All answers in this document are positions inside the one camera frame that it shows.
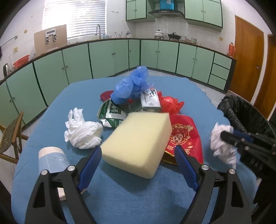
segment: black pot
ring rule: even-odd
[[[179,40],[181,38],[181,36],[176,35],[175,33],[170,33],[170,34],[168,34],[168,36],[169,36],[169,39]]]

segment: red bag with gold print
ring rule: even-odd
[[[170,120],[172,134],[162,160],[177,165],[174,148],[176,145],[181,145],[189,156],[195,157],[203,164],[201,141],[193,119],[182,114],[173,114],[170,115]]]

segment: blue plastic bag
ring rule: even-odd
[[[115,104],[122,105],[126,103],[127,99],[139,98],[141,92],[152,86],[146,82],[147,77],[147,67],[137,67],[129,77],[125,77],[117,83],[114,92],[111,94],[111,100]]]

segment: drawer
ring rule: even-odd
[[[217,87],[221,90],[224,90],[225,83],[226,83],[226,80],[216,77],[214,75],[210,75],[209,82],[208,82],[209,85]]]
[[[225,67],[227,69],[230,69],[232,59],[225,57],[221,54],[215,53],[214,63],[216,63],[222,67]]]
[[[221,67],[219,65],[213,64],[213,68],[212,68],[211,74],[213,74],[215,76],[218,76],[218,77],[220,77],[222,79],[227,80],[228,74],[229,74],[229,70],[226,69],[226,68],[224,68],[224,67]]]

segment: wooden chair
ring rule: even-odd
[[[28,136],[21,134],[21,122],[23,112],[6,128],[0,125],[0,129],[4,132],[0,142],[0,158],[14,164],[18,163],[18,153],[22,153],[22,139],[28,140]],[[6,152],[11,146],[14,147],[15,158],[2,154]]]

